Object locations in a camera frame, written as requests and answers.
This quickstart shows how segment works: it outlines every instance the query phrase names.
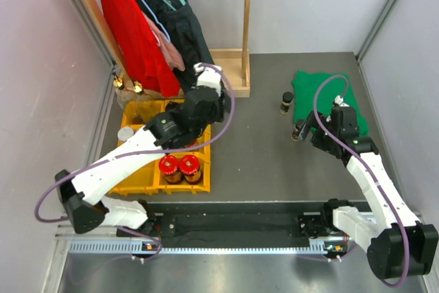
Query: white wall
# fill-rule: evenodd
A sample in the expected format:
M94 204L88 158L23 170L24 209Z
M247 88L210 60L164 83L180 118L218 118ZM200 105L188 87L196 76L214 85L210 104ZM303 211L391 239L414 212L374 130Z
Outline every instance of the white wall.
M54 225L34 205L83 166L108 77L69 0L0 0L0 291L39 292ZM59 216L56 195L44 216Z
M436 228L438 17L438 0L399 0L363 61L403 191L408 202Z
M244 0L189 0L211 48L242 46ZM358 51L385 0L252 0L250 52Z

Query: red shirt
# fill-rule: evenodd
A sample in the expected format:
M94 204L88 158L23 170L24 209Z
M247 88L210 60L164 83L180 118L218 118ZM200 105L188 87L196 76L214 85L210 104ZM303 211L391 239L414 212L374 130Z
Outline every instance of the red shirt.
M180 84L167 65L151 29L135 0L101 0L105 20L126 62L127 74L143 88L169 97Z

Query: gold bell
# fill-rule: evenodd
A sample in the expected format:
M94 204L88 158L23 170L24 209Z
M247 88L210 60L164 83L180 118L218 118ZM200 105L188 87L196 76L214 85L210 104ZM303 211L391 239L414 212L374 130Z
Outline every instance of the gold bell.
M132 87L132 90L139 95L143 94L143 86L140 82L134 82L134 85Z
M125 85L123 83L123 79L119 78L119 77L115 77L115 79L112 81L112 84L117 89L124 89L125 88Z

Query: pink garment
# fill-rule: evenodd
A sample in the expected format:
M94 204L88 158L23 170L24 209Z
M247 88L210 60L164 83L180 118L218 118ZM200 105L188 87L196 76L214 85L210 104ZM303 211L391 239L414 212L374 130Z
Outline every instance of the pink garment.
M143 15L151 28L152 34L158 41L158 48L160 48L166 63L169 65L169 68L177 68L180 71L184 71L185 63L183 62L183 58L178 50L172 43L167 42L165 36L163 36L163 33L157 28L156 24L151 21L150 18L145 15L145 13L143 13Z

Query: wooden post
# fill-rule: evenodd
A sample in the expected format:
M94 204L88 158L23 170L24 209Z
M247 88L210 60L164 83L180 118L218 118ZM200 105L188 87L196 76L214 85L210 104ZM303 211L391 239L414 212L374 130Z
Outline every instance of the wooden post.
M242 37L242 73L243 79L246 79L246 69L248 66L248 21L250 18L250 0L244 0L244 32Z
M121 68L121 75L122 77L126 76L126 68L125 68L125 61L123 59L123 55L121 53L121 50L117 44L117 41L115 37L113 36L110 27L108 26L107 22L105 21L104 15L101 12L101 9L99 5L97 4L96 0L81 0L84 4L87 12L89 13L91 19L93 20L97 30L99 31L99 34L104 39L105 44L111 51L111 54L113 58L116 60L117 64Z

